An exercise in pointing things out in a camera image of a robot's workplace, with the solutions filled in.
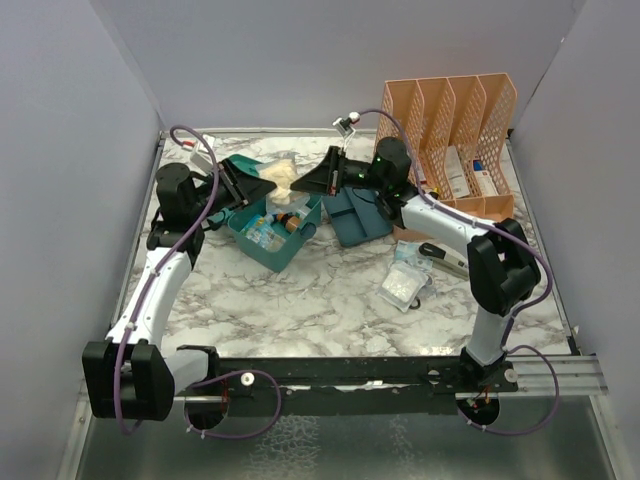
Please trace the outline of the cream cotton ball bag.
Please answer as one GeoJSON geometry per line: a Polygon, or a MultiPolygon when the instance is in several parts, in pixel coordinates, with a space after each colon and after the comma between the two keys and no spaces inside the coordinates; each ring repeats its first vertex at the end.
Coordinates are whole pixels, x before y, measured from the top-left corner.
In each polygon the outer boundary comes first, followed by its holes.
{"type": "Polygon", "coordinates": [[[306,205],[309,195],[293,191],[291,184],[298,179],[296,163],[291,158],[283,158],[256,166],[261,179],[276,184],[276,189],[266,196],[268,214],[293,213],[306,205]]]}

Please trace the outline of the blue cotton swab packet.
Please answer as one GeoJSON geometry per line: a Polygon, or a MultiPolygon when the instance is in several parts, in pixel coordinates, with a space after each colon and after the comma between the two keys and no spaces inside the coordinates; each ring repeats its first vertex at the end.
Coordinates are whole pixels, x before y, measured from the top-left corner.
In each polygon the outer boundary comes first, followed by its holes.
{"type": "Polygon", "coordinates": [[[241,230],[241,234],[268,252],[276,252],[282,248],[285,238],[279,235],[264,216],[254,215],[241,230]]]}

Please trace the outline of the dark blue divided tray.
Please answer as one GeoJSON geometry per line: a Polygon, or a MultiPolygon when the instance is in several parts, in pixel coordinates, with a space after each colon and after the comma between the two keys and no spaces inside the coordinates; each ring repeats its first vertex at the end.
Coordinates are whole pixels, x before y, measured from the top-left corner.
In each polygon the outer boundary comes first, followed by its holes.
{"type": "Polygon", "coordinates": [[[336,196],[324,196],[322,203],[342,247],[355,247],[392,232],[370,190],[344,188],[336,196]]]}

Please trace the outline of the brown bottle orange cap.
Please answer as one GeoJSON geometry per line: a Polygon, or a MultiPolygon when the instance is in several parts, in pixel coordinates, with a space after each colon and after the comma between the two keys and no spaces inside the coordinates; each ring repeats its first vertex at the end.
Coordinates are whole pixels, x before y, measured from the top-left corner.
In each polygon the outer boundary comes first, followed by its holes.
{"type": "Polygon", "coordinates": [[[290,233],[295,232],[301,224],[301,218],[293,214],[277,214],[275,218],[290,233]]]}

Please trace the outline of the white gauze packet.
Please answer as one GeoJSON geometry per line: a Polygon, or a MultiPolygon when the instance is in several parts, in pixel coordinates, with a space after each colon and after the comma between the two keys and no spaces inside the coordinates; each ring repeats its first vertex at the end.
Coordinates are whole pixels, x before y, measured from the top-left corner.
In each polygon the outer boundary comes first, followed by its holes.
{"type": "Polygon", "coordinates": [[[389,267],[377,294],[401,312],[407,312],[429,279],[421,269],[404,262],[395,262],[389,267]]]}

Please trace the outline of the blue face mask packet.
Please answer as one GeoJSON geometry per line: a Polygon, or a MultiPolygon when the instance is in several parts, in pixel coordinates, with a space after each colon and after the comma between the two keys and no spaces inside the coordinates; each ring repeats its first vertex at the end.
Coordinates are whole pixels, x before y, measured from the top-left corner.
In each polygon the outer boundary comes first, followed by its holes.
{"type": "Polygon", "coordinates": [[[420,242],[407,242],[399,240],[394,252],[394,261],[405,263],[412,268],[430,272],[433,261],[419,252],[420,242]]]}

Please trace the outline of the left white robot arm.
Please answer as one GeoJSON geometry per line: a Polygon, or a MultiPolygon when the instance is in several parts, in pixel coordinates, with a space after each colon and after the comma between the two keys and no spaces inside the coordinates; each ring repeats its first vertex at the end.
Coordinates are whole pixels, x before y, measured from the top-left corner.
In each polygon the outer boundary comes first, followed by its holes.
{"type": "Polygon", "coordinates": [[[129,304],[102,341],[85,346],[82,365],[92,413],[123,421],[162,421],[176,394],[192,387],[206,395],[220,385],[221,371],[209,347],[161,353],[164,329],[183,283],[204,243],[203,222],[240,210],[275,190],[275,183],[239,169],[231,159],[200,185],[182,163],[156,173],[158,216],[146,244],[146,261],[129,304]]]}

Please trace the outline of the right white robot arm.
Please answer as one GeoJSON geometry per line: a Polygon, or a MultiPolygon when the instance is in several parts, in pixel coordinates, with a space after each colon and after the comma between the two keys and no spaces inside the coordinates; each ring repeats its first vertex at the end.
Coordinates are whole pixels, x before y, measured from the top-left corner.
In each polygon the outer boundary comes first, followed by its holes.
{"type": "Polygon", "coordinates": [[[477,218],[426,194],[409,179],[412,165],[405,143],[394,137],[378,142],[371,162],[351,160],[343,149],[332,146],[291,188],[319,195],[335,195],[344,187],[372,191],[379,213],[391,223],[425,234],[465,257],[478,309],[460,355],[459,378],[467,389],[481,391],[504,362],[516,316],[536,303],[531,297],[541,281],[536,253],[517,221],[477,218]]]}

